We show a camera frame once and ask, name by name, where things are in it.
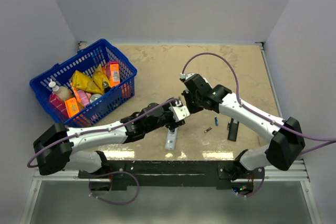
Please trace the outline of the white remote control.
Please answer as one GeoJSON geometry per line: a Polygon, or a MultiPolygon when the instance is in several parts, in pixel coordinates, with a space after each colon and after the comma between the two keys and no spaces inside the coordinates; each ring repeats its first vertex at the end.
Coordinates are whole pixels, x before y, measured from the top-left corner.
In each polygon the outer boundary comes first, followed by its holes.
{"type": "Polygon", "coordinates": [[[175,128],[173,130],[168,130],[166,141],[165,141],[166,150],[173,151],[175,149],[177,133],[178,133],[178,128],[175,128]]]}

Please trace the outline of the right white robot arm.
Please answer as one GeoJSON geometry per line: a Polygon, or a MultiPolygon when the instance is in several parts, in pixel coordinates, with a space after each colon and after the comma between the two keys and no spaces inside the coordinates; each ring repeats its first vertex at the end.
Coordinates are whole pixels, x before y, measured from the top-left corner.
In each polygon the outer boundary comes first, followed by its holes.
{"type": "Polygon", "coordinates": [[[255,150],[244,150],[234,160],[234,173],[246,178],[256,168],[274,166],[279,170],[288,170],[305,147],[299,122],[290,117],[284,120],[268,114],[252,105],[243,107],[237,95],[229,88],[218,84],[212,87],[200,74],[182,74],[180,80],[186,89],[182,93],[190,113],[203,109],[228,116],[247,126],[267,144],[255,150]]]}

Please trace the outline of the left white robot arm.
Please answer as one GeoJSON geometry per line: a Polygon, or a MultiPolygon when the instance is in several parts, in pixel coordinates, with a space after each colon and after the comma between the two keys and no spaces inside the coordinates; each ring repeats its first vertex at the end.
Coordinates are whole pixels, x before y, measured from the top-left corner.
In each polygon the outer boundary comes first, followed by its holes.
{"type": "Polygon", "coordinates": [[[184,125],[189,115],[185,105],[170,99],[161,104],[151,103],[140,112],[102,126],[75,128],[55,123],[33,142],[35,167],[43,176],[79,169],[103,178],[109,171],[104,153],[87,153],[87,149],[136,142],[161,127],[173,130],[184,125]]]}

